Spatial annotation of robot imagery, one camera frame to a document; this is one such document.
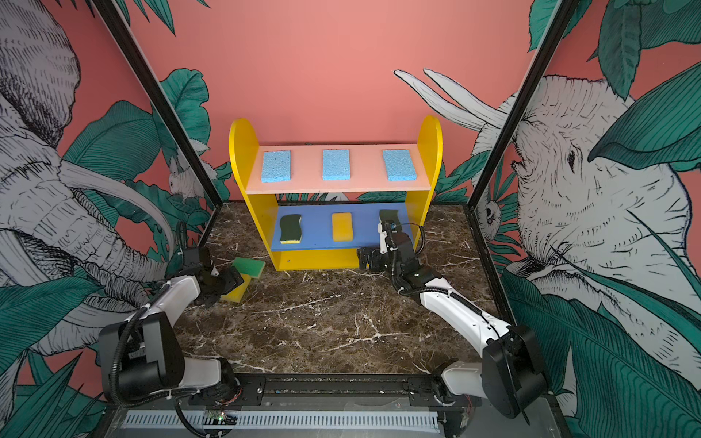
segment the elephant eye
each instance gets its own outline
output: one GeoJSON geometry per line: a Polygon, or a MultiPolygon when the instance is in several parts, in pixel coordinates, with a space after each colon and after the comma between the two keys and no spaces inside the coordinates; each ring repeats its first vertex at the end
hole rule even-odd
{"type": "Polygon", "coordinates": [[[567,163],[570,165],[572,173],[574,173],[574,151],[570,151],[569,155],[567,156],[567,163]]]}

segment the blue sponge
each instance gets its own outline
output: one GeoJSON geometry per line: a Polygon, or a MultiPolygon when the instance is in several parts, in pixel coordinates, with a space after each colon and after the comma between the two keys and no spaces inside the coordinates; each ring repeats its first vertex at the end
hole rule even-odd
{"type": "Polygon", "coordinates": [[[390,181],[416,181],[416,170],[408,149],[382,151],[387,179],[390,181]]]}
{"type": "Polygon", "coordinates": [[[351,178],[351,156],[348,149],[324,150],[324,181],[351,178]]]}
{"type": "Polygon", "coordinates": [[[290,151],[263,152],[261,181],[280,182],[290,180],[290,151]]]}

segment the pink shelf board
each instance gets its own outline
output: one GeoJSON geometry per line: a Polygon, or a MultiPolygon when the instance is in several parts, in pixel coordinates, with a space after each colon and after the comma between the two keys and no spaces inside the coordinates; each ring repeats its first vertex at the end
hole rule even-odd
{"type": "Polygon", "coordinates": [[[431,185],[423,168],[421,155],[415,144],[344,144],[261,146],[253,164],[246,193],[323,193],[364,191],[412,191],[430,190],[431,185]],[[325,149],[348,149],[350,153],[350,179],[324,181],[323,160],[325,149]],[[408,149],[416,170],[416,181],[388,181],[382,151],[408,149]],[[263,153],[291,151],[291,179],[283,182],[262,182],[263,153]]]}

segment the blue shelf board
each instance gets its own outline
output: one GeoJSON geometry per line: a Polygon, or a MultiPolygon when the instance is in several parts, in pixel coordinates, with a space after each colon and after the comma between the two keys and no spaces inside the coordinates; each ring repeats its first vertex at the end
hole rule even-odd
{"type": "Polygon", "coordinates": [[[378,247],[380,235],[377,224],[380,222],[380,210],[398,210],[398,217],[403,224],[409,222],[407,207],[404,203],[346,203],[329,205],[284,205],[278,208],[278,218],[273,234],[273,251],[301,251],[305,249],[343,249],[360,247],[378,247]],[[353,240],[334,242],[331,215],[334,213],[351,213],[353,215],[353,240]],[[300,243],[280,243],[280,218],[286,214],[301,214],[300,226],[302,240],[300,243]]]}

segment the marble table surface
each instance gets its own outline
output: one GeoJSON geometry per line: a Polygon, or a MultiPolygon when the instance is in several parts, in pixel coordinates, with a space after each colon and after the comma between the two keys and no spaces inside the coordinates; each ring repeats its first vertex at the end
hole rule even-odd
{"type": "MultiPolygon", "coordinates": [[[[421,262],[496,315],[461,206],[434,205],[421,262]]],[[[175,325],[189,357],[226,357],[239,372],[419,374],[447,360],[479,362],[443,319],[360,270],[277,272],[244,203],[227,203],[207,242],[215,264],[261,259],[241,304],[187,308],[175,325]]]]}

